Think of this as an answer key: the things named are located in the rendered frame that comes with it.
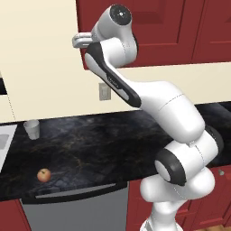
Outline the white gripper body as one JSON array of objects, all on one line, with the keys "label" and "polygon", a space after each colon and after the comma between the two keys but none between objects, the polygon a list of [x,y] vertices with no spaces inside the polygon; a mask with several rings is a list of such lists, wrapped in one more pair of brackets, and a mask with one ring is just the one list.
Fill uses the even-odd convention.
[{"label": "white gripper body", "polygon": [[87,48],[92,42],[92,34],[90,32],[80,32],[72,38],[72,46],[77,49]]}]

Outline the red base cabinet door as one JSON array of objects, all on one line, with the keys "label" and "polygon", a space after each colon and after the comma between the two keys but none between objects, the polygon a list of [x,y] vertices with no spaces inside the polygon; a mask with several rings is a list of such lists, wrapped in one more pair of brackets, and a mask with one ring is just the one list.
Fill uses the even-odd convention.
[{"label": "red base cabinet door", "polygon": [[[210,169],[215,177],[215,188],[202,199],[187,201],[176,215],[184,231],[211,226],[231,226],[231,165]],[[218,170],[225,172],[220,176]]]},{"label": "red base cabinet door", "polygon": [[146,202],[141,196],[140,184],[141,180],[129,182],[126,231],[140,231],[141,225],[152,211],[152,203]]},{"label": "red base cabinet door", "polygon": [[19,199],[0,202],[0,231],[32,231]]}]

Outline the white cup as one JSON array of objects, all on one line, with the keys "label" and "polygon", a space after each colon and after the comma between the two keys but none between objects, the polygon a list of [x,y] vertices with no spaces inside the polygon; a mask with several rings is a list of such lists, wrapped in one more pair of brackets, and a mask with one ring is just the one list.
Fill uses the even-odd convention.
[{"label": "white cup", "polygon": [[40,137],[40,122],[38,120],[29,120],[23,123],[23,127],[31,140]]}]

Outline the red apple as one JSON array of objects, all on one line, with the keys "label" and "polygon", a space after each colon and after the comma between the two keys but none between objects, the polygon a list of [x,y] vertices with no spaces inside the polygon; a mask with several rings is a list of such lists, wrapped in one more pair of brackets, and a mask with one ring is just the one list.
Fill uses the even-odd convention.
[{"label": "red apple", "polygon": [[40,169],[37,173],[40,182],[48,182],[51,179],[51,172],[48,169]]}]

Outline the grey dishwasher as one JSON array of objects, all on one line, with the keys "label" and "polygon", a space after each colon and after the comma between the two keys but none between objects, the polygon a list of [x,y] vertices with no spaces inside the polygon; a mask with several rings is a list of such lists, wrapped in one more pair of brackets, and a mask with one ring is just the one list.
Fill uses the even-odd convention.
[{"label": "grey dishwasher", "polygon": [[127,182],[76,195],[22,199],[32,231],[125,231]]}]

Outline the grey wall outlet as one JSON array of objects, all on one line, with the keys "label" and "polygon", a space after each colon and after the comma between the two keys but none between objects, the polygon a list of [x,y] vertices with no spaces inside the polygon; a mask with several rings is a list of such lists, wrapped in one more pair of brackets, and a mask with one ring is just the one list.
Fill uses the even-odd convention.
[{"label": "grey wall outlet", "polygon": [[110,100],[111,99],[111,88],[106,83],[99,84],[99,100]]}]

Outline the red wall cabinet door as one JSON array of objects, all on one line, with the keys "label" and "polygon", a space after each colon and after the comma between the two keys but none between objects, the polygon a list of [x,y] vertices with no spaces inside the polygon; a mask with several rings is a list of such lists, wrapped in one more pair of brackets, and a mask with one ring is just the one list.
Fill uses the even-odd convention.
[{"label": "red wall cabinet door", "polygon": [[132,13],[139,44],[134,67],[190,63],[204,0],[76,0],[79,30],[91,31],[113,4]]},{"label": "red wall cabinet door", "polygon": [[205,0],[193,63],[231,61],[231,0]]}]

